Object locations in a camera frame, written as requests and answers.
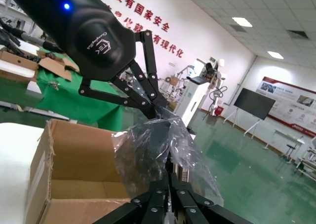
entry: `television screen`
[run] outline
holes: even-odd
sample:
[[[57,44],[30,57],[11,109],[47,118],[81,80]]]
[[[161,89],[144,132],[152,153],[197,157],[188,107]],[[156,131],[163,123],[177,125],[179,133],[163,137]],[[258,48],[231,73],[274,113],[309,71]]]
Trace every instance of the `television screen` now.
[[[243,88],[234,106],[260,119],[265,119],[276,101]]]

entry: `air vent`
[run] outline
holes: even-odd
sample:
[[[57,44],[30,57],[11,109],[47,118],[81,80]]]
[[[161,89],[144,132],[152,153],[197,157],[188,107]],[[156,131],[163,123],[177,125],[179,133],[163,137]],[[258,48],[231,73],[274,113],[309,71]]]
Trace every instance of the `air vent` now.
[[[239,25],[230,25],[236,32],[246,33],[246,30]]]
[[[304,31],[293,31],[293,30],[286,30],[287,33],[290,35],[292,39],[305,39],[309,40],[308,36]]]

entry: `clear plastic bag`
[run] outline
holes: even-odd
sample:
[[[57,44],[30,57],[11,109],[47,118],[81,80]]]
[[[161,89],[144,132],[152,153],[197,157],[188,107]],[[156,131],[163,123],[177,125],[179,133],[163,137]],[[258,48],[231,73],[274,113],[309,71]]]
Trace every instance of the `clear plastic bag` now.
[[[118,172],[130,197],[147,192],[151,181],[162,179],[171,152],[172,162],[189,170],[193,190],[223,206],[216,182],[181,118],[161,107],[156,111],[162,119],[140,122],[112,137]]]

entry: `glossy floor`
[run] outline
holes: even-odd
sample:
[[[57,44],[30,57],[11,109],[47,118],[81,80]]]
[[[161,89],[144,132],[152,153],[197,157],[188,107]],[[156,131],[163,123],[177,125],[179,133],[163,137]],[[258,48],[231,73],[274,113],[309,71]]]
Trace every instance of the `glossy floor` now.
[[[46,116],[0,109],[0,123],[44,127]],[[191,126],[225,202],[225,207],[254,224],[315,224],[316,183],[294,173],[275,153],[223,121],[203,120],[197,112]],[[124,128],[132,114],[124,113]]]

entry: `open cardboard box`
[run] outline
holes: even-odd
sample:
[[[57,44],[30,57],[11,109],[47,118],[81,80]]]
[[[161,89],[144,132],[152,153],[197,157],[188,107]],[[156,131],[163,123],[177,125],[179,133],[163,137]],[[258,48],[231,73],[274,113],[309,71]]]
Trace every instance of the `open cardboard box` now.
[[[42,58],[41,61],[37,64],[34,61],[9,53],[5,47],[2,48],[0,51],[0,59],[13,63],[23,68],[27,68],[29,70],[34,70],[35,76],[33,78],[19,76],[18,74],[14,74],[12,72],[0,71],[0,77],[4,77],[13,81],[19,81],[19,82],[24,82],[24,83],[28,83],[30,81],[36,81],[36,76],[37,76],[37,71],[38,71],[39,66],[47,69],[48,71],[68,81],[72,80],[71,71],[67,70],[65,67],[68,67],[74,71],[76,71],[76,69],[79,70],[78,66],[72,63],[68,59],[60,59],[60,61],[55,61],[46,57],[46,58]]]
[[[111,131],[46,124],[30,170],[25,224],[92,224],[129,202]]]
[[[47,58],[46,56],[46,52],[38,50],[37,51],[38,56],[41,59]],[[78,65],[76,65],[75,63],[71,62],[69,59],[67,58],[60,58],[58,56],[55,56],[54,61],[57,61],[58,63],[60,63],[61,65],[63,65],[66,68],[69,68],[72,71],[77,72],[78,74],[80,73],[80,69],[78,67]]]

